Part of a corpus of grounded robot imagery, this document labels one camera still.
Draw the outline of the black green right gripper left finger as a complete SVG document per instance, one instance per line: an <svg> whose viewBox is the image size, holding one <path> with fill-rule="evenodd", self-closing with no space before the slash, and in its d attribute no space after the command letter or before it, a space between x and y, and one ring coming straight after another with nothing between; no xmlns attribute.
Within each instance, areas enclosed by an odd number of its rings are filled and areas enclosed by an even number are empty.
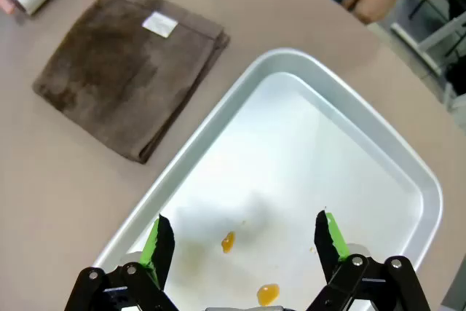
<svg viewBox="0 0 466 311"><path fill-rule="evenodd" d="M165 284L175 248L170 221L160 215L154 222L138 261L106 273L97 267L78 275L66 310L176 310Z"/></svg>

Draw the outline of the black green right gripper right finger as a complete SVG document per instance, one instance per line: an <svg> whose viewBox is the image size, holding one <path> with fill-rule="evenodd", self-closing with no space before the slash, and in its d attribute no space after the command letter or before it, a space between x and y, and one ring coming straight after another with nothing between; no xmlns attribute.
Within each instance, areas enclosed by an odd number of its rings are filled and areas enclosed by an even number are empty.
<svg viewBox="0 0 466 311"><path fill-rule="evenodd" d="M335 218L324 210L315 220L314 244L326 285L308 310L349 310L354 301L369 301L375 310L429 310L411 261L390 256L385 262L350 253Z"/></svg>

